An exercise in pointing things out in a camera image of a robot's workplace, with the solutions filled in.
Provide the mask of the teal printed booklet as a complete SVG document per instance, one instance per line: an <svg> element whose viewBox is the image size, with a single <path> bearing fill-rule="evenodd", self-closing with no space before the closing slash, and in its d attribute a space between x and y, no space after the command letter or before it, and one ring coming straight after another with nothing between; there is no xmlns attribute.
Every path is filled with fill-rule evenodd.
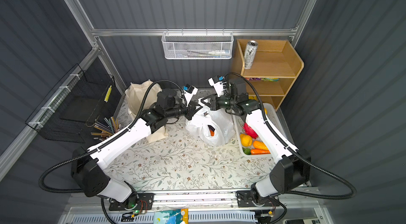
<svg viewBox="0 0 406 224"><path fill-rule="evenodd" d="M155 212L154 224L189 224L188 209Z"/></svg>

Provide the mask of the cup of coloured pencils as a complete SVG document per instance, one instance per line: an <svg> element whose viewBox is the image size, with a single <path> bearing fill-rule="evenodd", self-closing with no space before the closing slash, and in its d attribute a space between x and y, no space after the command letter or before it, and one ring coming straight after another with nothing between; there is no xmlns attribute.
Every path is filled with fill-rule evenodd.
<svg viewBox="0 0 406 224"><path fill-rule="evenodd" d="M121 124L114 117L105 117L91 124L91 136L93 139L104 141L118 133L121 128Z"/></svg>

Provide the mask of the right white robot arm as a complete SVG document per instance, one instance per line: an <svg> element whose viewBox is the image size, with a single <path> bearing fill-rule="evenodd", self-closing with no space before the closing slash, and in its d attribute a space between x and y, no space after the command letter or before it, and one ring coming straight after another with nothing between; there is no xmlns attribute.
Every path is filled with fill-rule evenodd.
<svg viewBox="0 0 406 224"><path fill-rule="evenodd" d="M203 98L201 102L212 111L224 110L243 119L270 151L275 166L266 178L252 185L254 201L279 194L325 200L346 200L356 196L356 188L350 182L312 163L306 150L298 149L272 124L267 118L259 93L245 77L234 72L230 76L230 80L225 76L209 78L209 85L214 87L216 93ZM298 186L309 181L311 169L340 182L350 192L325 195L297 191Z"/></svg>

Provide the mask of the pink dragon fruit toy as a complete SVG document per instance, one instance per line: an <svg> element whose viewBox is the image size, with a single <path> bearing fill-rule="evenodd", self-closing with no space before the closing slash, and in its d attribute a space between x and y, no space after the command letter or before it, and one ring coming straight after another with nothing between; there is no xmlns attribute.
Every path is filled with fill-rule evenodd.
<svg viewBox="0 0 406 224"><path fill-rule="evenodd" d="M243 131L246 135L250 136L253 139L258 138L258 134L255 132L255 130L250 127L247 123L244 123L243 125Z"/></svg>

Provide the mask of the floral table mat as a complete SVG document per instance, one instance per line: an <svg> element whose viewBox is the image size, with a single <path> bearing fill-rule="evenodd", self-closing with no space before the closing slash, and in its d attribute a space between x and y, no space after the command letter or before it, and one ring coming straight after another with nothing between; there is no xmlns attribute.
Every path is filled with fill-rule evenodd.
<svg viewBox="0 0 406 224"><path fill-rule="evenodd" d="M166 138L143 138L102 169L138 191L248 188L269 175L275 163L271 155L244 153L243 121L234 119L234 135L223 146L211 146L190 134L182 117L165 127Z"/></svg>

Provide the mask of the small orange carrot toy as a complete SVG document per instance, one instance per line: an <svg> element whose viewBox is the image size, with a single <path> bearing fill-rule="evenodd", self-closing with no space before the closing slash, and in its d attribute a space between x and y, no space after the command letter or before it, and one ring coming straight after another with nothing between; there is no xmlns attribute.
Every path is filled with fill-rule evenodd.
<svg viewBox="0 0 406 224"><path fill-rule="evenodd" d="M215 135L215 132L214 132L214 130L213 130L211 127L209 128L209 131L210 131L210 135L211 135L211 136L214 136L214 135Z"/></svg>

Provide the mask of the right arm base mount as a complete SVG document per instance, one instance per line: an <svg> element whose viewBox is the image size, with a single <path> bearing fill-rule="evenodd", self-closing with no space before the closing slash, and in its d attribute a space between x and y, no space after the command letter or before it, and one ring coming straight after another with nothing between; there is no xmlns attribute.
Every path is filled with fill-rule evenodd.
<svg viewBox="0 0 406 224"><path fill-rule="evenodd" d="M235 192L237 204L240 208L268 207L275 208L280 206L277 202L278 197L261 197L252 190L240 190Z"/></svg>

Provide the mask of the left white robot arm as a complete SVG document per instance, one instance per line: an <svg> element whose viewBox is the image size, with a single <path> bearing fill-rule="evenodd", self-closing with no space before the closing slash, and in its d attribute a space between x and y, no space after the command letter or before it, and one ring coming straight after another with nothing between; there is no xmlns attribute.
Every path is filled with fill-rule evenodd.
<svg viewBox="0 0 406 224"><path fill-rule="evenodd" d="M104 169L135 143L164 127L169 119L185 117L191 120L202 108L197 102L191 100L198 89L185 85L176 89L163 89L157 93L156 103L149 109L145 109L149 92L155 85L157 82L149 85L131 124L99 144L88 149L77 149L72 158L45 170L40 175L39 187L51 193L82 192L87 197L112 198L118 202L125 202L135 197L136 191L131 185L109 177ZM78 189L58 189L46 185L45 178L51 172L68 164L71 165L71 176L79 185Z"/></svg>

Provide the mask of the wooden shelf unit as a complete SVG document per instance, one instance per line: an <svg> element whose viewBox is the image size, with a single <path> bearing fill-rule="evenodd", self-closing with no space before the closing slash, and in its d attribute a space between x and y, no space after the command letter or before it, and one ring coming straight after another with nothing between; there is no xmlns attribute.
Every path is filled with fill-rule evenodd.
<svg viewBox="0 0 406 224"><path fill-rule="evenodd" d="M277 111L304 68L304 62L288 40L256 40L258 49L250 69L245 69L248 40L236 40L232 72L245 77L264 102Z"/></svg>

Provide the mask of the left silver drink can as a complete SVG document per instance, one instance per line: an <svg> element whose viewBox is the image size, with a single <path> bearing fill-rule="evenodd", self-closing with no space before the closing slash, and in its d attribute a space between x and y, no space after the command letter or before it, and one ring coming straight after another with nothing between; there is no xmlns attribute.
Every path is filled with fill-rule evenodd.
<svg viewBox="0 0 406 224"><path fill-rule="evenodd" d="M258 49L258 43L254 40L251 40L247 43L245 52L244 52L244 69L251 69L255 55Z"/></svg>

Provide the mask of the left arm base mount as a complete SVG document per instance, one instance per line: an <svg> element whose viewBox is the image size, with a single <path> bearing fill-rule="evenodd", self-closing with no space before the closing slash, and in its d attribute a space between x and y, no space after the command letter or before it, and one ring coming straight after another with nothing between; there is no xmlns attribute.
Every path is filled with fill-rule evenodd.
<svg viewBox="0 0 406 224"><path fill-rule="evenodd" d="M154 203L154 193L132 193L124 202L110 199L109 211L148 211Z"/></svg>

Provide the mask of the yellow bell pepper toy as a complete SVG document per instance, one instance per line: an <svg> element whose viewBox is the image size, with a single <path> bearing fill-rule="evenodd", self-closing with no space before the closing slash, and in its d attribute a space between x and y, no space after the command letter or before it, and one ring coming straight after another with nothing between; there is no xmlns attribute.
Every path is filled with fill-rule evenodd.
<svg viewBox="0 0 406 224"><path fill-rule="evenodd" d="M252 137L249 135L246 135L246 134L240 135L240 141L241 141L241 145L245 148L248 148L253 143Z"/></svg>

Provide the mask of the yellow corn toy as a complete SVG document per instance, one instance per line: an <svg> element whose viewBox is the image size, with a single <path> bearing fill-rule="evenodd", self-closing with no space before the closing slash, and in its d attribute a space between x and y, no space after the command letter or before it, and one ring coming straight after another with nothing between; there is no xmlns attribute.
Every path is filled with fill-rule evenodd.
<svg viewBox="0 0 406 224"><path fill-rule="evenodd" d="M260 141L254 141L252 145L253 145L253 147L255 149L258 149L258 150L263 150L263 151L268 151L269 150L266 147L266 145L263 142L260 142Z"/></svg>

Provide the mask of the white plastic grocery bag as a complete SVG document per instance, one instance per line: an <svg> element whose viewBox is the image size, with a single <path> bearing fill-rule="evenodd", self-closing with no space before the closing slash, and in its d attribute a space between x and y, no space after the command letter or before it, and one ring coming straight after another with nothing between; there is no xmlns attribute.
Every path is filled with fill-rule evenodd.
<svg viewBox="0 0 406 224"><path fill-rule="evenodd" d="M215 132L214 136L210 135L210 127ZM211 111L208 108L202 108L192 120L186 120L186 130L210 146L223 146L236 134L231 115L223 109Z"/></svg>

